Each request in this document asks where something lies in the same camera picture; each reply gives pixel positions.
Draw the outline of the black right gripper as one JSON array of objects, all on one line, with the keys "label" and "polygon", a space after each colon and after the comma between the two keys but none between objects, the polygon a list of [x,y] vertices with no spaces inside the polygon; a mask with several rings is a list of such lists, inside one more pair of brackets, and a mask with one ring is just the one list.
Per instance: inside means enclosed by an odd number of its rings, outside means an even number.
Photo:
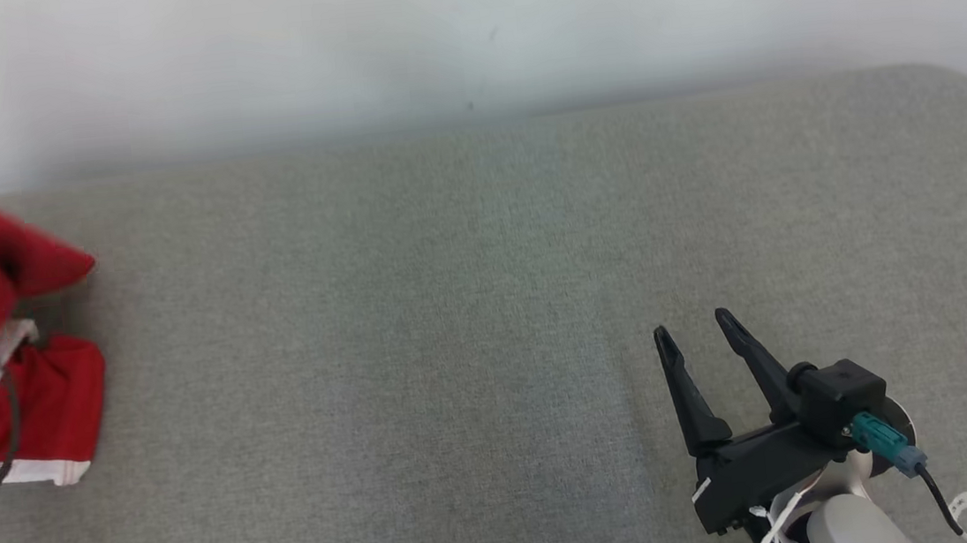
[{"label": "black right gripper", "polygon": [[715,316],[731,351],[752,371],[770,407],[771,423],[789,421],[731,440],[729,424],[711,411],[667,327],[655,329],[655,346],[684,445],[689,455],[701,456],[695,461],[697,480],[710,482],[694,502],[695,514],[706,533],[723,535],[748,525],[745,519],[753,505],[769,504],[827,464],[842,463],[857,443],[840,432],[820,438],[793,421],[798,403],[788,369],[728,308],[715,309]]}]

